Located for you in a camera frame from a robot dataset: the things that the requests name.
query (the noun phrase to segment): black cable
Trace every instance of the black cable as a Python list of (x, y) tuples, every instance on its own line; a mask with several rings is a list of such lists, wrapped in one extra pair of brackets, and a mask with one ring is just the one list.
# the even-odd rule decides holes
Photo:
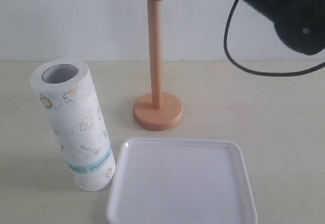
[(241, 70), (243, 70), (243, 71), (245, 71), (247, 73), (254, 74), (254, 75), (259, 75), (259, 76), (266, 76), (266, 77), (295, 77), (295, 76), (301, 76), (301, 75), (309, 74), (309, 73), (318, 71), (318, 70), (325, 67), (325, 62), (323, 62), (323, 63), (321, 63), (319, 65), (316, 65), (316, 66), (314, 66), (312, 68), (305, 69), (305, 70), (302, 70), (302, 71), (288, 72), (288, 73), (270, 73), (270, 72), (259, 72), (259, 71), (251, 70), (251, 69), (248, 69), (248, 68), (238, 64), (231, 57), (231, 55), (229, 54), (228, 45), (227, 45), (230, 23), (231, 23), (231, 20), (232, 20), (232, 17), (233, 17), (233, 14), (235, 12), (235, 9), (237, 7), (238, 2), (239, 2), (239, 0), (235, 0), (234, 4), (233, 4), (233, 6), (232, 6), (232, 8), (231, 8), (231, 10), (229, 12), (229, 16), (228, 16), (227, 23), (226, 23), (225, 30), (224, 30), (224, 37), (223, 37), (224, 52), (225, 52), (227, 58), (229, 59), (229, 61), (233, 65), (235, 65), (237, 68), (239, 68), (239, 69), (241, 69)]

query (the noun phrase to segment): paper towel holder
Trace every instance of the paper towel holder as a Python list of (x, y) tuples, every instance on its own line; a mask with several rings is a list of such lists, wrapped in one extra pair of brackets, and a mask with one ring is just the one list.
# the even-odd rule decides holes
[(182, 118), (180, 100), (162, 90), (163, 61), (161, 48), (160, 1), (147, 0), (150, 51), (151, 93), (137, 99), (133, 106), (136, 122), (145, 129), (161, 131), (174, 127)]

